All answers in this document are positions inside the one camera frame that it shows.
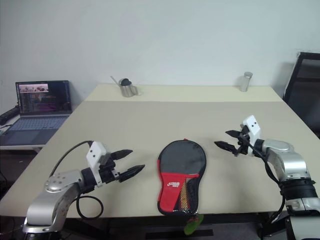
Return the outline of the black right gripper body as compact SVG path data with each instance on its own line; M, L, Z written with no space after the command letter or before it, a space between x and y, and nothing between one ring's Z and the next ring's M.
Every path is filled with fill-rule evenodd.
M238 154L247 155L248 149L250 148L250 136L249 128L245 125L242 130L239 132L237 137L239 148L237 149Z

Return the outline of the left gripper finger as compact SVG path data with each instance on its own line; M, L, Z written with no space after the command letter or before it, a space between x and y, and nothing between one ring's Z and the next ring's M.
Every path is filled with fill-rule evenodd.
M111 161L120 160L120 159L125 158L126 156L128 156L128 155L131 154L132 152L133 152L133 150L130 150L130 149L118 150L118 151L112 152L112 153L110 154L109 159L110 159Z
M130 178L133 178L135 175L137 175L142 169L145 167L144 164L142 165L136 165L131 168L129 168L127 171L120 173L118 181L119 182L124 182Z

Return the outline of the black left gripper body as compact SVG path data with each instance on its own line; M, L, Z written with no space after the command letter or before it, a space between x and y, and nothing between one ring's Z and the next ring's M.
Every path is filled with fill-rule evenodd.
M115 160L117 159L117 154L111 153L106 162L99 166L99 175L103 184L108 184L119 179L120 174L115 169Z

